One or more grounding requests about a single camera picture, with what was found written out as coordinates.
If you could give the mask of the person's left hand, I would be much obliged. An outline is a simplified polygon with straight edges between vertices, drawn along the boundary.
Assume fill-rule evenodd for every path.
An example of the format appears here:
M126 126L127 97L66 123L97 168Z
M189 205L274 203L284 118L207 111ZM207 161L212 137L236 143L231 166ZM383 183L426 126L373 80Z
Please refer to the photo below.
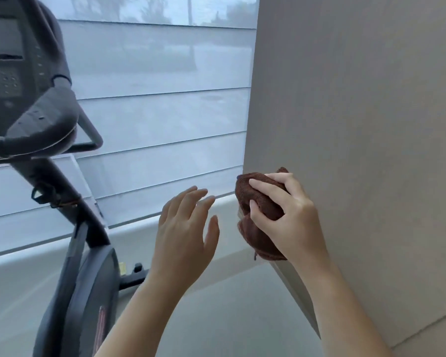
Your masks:
M192 186L179 193L162 209L148 277L184 278L190 281L192 286L212 261L213 257L205 256L203 243L211 218L209 211L215 197L205 197L208 200L208 216L204 223L178 221L178 208L184 196L197 189Z

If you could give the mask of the person's right hand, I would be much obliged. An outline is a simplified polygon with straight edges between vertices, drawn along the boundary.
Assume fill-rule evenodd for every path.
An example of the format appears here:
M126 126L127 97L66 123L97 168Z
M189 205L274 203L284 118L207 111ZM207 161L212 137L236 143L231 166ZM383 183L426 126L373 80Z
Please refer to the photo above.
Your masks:
M309 199L292 197L287 190L273 184L250 179L252 188L262 192L275 202L284 215L275 220L279 235L270 238L279 251L294 266L301 277L312 276L331 265L318 210Z

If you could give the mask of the person's right forearm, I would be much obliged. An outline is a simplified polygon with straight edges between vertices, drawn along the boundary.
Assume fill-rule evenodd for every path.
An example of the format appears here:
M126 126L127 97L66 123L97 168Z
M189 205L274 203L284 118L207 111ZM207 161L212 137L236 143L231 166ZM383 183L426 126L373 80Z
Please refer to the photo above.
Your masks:
M330 259L292 265L312 300L324 357L394 357Z

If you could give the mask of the person's left forearm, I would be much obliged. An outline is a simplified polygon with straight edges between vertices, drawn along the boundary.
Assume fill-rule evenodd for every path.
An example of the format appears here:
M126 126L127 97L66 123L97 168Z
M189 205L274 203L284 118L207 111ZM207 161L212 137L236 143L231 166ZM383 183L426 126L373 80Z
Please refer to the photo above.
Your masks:
M167 323L191 284L184 278L149 276L134 293L95 357L155 357Z

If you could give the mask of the white window blind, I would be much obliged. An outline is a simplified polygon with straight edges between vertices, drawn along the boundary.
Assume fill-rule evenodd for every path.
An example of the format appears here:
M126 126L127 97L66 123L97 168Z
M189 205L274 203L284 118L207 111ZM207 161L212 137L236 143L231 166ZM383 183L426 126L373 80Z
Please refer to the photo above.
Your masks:
M230 193L243 166L260 0L39 0L103 138L55 162L105 226L153 216L192 182Z

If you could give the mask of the black exercise bike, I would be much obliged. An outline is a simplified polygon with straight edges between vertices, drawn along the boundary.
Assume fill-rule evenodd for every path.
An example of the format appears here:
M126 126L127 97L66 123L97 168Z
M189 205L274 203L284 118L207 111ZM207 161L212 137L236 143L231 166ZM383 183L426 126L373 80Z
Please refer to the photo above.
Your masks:
M0 164L29 182L36 203L74 225L33 357L95 357L115 323L119 292L148 274L139 263L121 274L103 222L52 160L102 145L72 91L51 10L39 0L0 0Z

